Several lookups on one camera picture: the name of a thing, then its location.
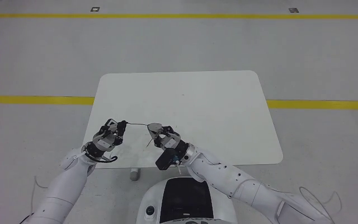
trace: yellow stripe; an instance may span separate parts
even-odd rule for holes
[[[0,104],[93,105],[95,98],[86,96],[0,96]],[[358,110],[358,101],[267,100],[272,109]]]
[[[358,110],[358,101],[332,100],[267,100],[269,108]]]
[[[264,20],[357,20],[358,15],[341,14],[0,14],[0,18],[234,18]]]
[[[94,97],[79,96],[0,96],[0,104],[93,105]]]

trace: table leg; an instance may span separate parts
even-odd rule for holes
[[[130,180],[137,181],[140,177],[140,169],[134,168],[130,170]]]

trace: white floor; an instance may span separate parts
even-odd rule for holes
[[[355,1],[2,0],[0,13],[356,13]],[[267,99],[357,100],[355,20],[140,20],[0,18],[0,95],[94,96],[106,73],[258,73]],[[30,212],[33,176],[47,185],[81,146],[90,106],[0,104],[0,223]],[[242,166],[283,191],[306,186],[323,201],[336,190],[337,223],[358,219],[358,111],[270,110],[284,159]],[[96,170],[66,223],[135,222],[145,191],[175,169]],[[35,205],[41,199],[37,189]],[[337,200],[328,209],[337,210]],[[239,223],[269,223],[235,202]]]

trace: white tabletop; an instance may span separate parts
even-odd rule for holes
[[[161,123],[232,165],[276,164],[282,150],[257,74],[252,71],[106,74],[99,83],[83,143],[104,123]],[[163,152],[146,126],[127,125],[105,168],[155,167]]]

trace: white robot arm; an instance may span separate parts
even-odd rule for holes
[[[164,150],[156,165],[166,170],[170,165],[184,165],[197,181],[241,200],[265,215],[273,224],[331,223],[319,204],[308,202],[301,195],[282,193],[267,187],[239,168],[219,161],[206,150],[181,140],[170,126],[148,125],[156,147]]]
[[[103,154],[112,151],[122,144],[126,121],[115,122],[109,119],[100,131],[82,148],[71,150],[61,163],[65,172],[57,176],[51,183],[40,206],[33,215],[26,219],[30,224],[63,223],[79,198],[87,176],[92,173],[98,162],[114,162]]]

